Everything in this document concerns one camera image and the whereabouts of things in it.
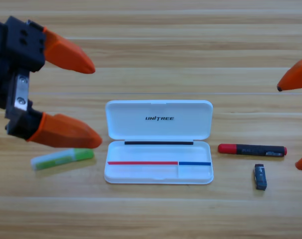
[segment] red marker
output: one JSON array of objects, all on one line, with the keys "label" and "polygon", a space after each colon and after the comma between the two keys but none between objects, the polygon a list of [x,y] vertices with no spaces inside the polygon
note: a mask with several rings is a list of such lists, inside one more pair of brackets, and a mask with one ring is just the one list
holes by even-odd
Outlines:
[{"label": "red marker", "polygon": [[266,146],[266,145],[248,145],[248,144],[220,144],[218,146],[220,153],[284,157],[287,154],[286,147]]}]

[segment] wooden table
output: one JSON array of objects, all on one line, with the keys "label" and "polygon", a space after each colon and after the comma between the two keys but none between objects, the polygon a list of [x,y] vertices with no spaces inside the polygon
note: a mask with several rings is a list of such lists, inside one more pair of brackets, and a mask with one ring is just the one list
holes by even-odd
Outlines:
[{"label": "wooden table", "polygon": [[[302,0],[2,0],[81,45],[97,72],[50,64],[31,74],[37,110],[88,123],[96,159],[35,173],[57,151],[6,135],[0,111],[0,239],[302,239],[302,90],[276,84],[302,58]],[[208,100],[214,181],[112,185],[104,180],[110,100]],[[284,145],[283,158],[217,153],[220,143]],[[268,187],[254,189],[256,163]]]}]

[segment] white plastic case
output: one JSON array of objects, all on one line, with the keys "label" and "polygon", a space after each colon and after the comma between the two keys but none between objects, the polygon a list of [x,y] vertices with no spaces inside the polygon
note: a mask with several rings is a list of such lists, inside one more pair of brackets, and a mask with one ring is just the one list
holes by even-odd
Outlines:
[{"label": "white plastic case", "polygon": [[[133,184],[212,182],[210,146],[201,141],[210,135],[212,114],[213,106],[208,101],[108,102],[109,136],[121,141],[109,145],[106,181]],[[159,165],[141,165],[146,161]]]}]

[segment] black stripe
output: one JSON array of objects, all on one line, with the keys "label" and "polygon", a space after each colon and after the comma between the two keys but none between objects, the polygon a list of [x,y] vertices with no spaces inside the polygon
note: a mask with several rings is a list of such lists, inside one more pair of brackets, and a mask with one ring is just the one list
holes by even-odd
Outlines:
[{"label": "black stripe", "polygon": [[125,141],[125,144],[179,144],[179,145],[193,145],[193,142],[181,141]]}]

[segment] unitree logo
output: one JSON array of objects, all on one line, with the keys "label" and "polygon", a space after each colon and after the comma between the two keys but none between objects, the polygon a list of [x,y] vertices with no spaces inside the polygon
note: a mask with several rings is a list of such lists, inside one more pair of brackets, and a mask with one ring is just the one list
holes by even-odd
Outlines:
[{"label": "unitree logo", "polygon": [[174,117],[146,117],[146,120],[156,120],[156,121],[159,121],[159,120],[174,120]]}]

